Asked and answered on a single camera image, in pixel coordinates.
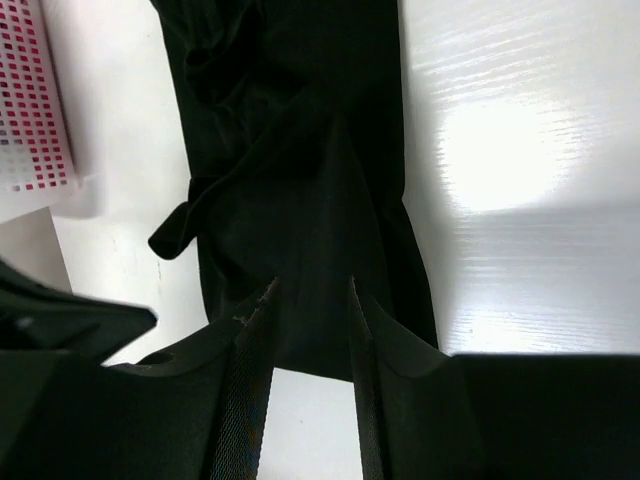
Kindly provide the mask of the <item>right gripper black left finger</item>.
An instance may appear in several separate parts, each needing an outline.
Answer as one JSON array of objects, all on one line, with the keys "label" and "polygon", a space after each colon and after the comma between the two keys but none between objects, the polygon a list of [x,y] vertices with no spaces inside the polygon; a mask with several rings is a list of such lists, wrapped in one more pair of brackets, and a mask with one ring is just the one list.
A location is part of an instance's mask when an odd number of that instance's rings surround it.
[{"label": "right gripper black left finger", "polygon": [[253,479],[277,336],[277,281],[135,364],[69,355],[1,366],[5,479]]}]

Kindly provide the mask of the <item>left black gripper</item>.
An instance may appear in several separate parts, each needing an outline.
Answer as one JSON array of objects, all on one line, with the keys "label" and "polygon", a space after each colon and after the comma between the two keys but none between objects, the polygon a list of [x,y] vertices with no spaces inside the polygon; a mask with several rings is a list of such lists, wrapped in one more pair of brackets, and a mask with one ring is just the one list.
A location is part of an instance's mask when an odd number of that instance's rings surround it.
[{"label": "left black gripper", "polygon": [[101,365],[157,324],[147,308],[47,287],[1,263],[1,366],[67,355]]}]

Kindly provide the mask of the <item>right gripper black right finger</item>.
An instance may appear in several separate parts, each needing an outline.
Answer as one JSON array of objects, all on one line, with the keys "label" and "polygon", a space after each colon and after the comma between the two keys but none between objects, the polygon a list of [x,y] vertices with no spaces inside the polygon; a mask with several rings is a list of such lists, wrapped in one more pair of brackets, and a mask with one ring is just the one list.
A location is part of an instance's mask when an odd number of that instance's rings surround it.
[{"label": "right gripper black right finger", "polygon": [[433,348],[356,286],[349,337],[367,479],[635,479],[634,355]]}]

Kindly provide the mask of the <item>black t shirt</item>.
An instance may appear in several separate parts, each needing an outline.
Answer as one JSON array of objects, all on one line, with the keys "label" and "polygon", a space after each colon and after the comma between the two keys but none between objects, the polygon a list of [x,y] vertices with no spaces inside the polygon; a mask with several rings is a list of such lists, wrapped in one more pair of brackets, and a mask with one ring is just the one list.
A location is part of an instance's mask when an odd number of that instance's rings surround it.
[{"label": "black t shirt", "polygon": [[158,1],[191,174],[149,240],[209,321],[279,283],[280,368],[351,376],[348,284],[437,341],[405,190],[393,1]]}]

